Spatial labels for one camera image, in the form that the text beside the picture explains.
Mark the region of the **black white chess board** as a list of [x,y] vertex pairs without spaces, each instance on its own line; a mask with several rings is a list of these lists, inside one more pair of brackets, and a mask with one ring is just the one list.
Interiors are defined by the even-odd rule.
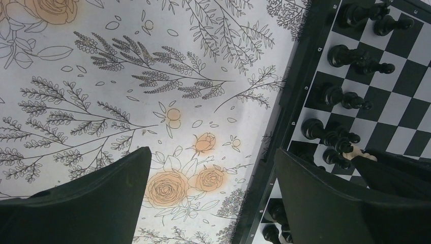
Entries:
[[[375,21],[341,27],[341,8],[349,3],[370,7],[388,3],[394,20],[412,18],[414,26],[386,36],[373,32]],[[354,65],[333,67],[331,47],[364,49],[379,63],[391,63],[391,74],[358,74]],[[240,207],[240,218],[218,232],[219,243],[295,243],[274,157],[286,150],[312,165],[360,186],[359,171],[322,140],[308,140],[302,123],[319,119],[364,153],[379,152],[411,158],[430,166],[430,4],[422,1],[308,1],[299,41],[284,76],[275,128],[265,137],[267,147],[254,168]],[[318,102],[325,83],[342,87],[345,100],[335,106]]]

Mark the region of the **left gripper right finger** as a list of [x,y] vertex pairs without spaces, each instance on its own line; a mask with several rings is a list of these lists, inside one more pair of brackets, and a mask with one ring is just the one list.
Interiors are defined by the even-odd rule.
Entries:
[[276,175],[295,243],[430,243],[430,166],[379,152],[355,156],[366,186],[283,149]]

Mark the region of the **white chess piece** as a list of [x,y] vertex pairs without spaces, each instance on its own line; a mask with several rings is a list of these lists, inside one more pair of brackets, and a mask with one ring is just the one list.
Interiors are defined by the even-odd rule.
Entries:
[[375,156],[373,156],[373,155],[371,155],[369,153],[363,152],[358,146],[356,146],[354,144],[352,146],[353,146],[353,151],[352,152],[342,153],[342,156],[345,159],[352,160],[353,158],[355,158],[357,156],[361,156],[361,157],[368,158],[368,159],[376,161],[376,162],[378,161],[378,159]]

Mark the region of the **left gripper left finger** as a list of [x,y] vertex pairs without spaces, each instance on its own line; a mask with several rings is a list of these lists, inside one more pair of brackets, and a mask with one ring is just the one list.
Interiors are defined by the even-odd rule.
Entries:
[[71,182],[1,201],[1,243],[131,243],[151,157],[142,147]]

